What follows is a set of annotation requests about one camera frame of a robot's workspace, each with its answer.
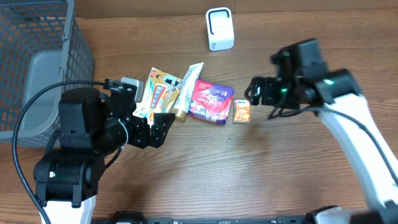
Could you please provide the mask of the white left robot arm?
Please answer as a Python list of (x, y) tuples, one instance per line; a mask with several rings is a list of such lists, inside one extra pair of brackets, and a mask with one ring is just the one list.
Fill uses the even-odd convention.
[(60, 128), (34, 167), (35, 196), (44, 223), (90, 223), (99, 181), (126, 145), (141, 149), (163, 145), (175, 120), (157, 113), (153, 124), (133, 115), (142, 82), (106, 79), (101, 86), (82, 86), (62, 93), (58, 104)]

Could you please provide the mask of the yellow snack bag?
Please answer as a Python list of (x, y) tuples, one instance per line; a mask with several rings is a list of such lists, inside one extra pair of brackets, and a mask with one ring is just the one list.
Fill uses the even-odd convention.
[(134, 116), (147, 118), (152, 126), (155, 113), (168, 113), (180, 94), (182, 79), (154, 67), (146, 81), (143, 99), (136, 104)]

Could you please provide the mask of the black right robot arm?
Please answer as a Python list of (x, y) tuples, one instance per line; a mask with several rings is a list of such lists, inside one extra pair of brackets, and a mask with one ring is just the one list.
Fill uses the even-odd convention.
[(275, 77), (254, 77), (244, 92), (252, 105), (273, 106), (269, 119), (311, 111), (328, 128), (356, 174), (365, 209), (325, 206), (304, 223), (397, 223), (397, 158), (378, 130), (368, 101), (349, 70), (331, 71), (317, 39), (271, 56)]

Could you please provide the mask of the white tube gold cap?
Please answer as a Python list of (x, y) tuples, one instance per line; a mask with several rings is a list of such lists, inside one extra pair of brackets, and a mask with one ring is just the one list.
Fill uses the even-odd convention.
[(204, 63), (196, 63), (189, 66), (180, 88), (180, 94), (174, 104), (173, 112), (176, 119), (185, 122), (190, 107), (195, 83), (200, 77)]

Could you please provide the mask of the orange tissue pack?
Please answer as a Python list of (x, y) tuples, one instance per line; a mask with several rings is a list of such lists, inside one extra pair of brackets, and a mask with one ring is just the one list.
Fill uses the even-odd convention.
[(250, 102), (248, 100), (234, 101), (233, 123), (250, 122)]

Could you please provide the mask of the red purple packet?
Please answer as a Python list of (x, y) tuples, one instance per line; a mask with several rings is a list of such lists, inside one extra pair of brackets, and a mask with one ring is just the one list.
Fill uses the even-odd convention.
[(197, 80), (188, 114), (203, 121), (225, 124), (234, 96), (234, 88)]

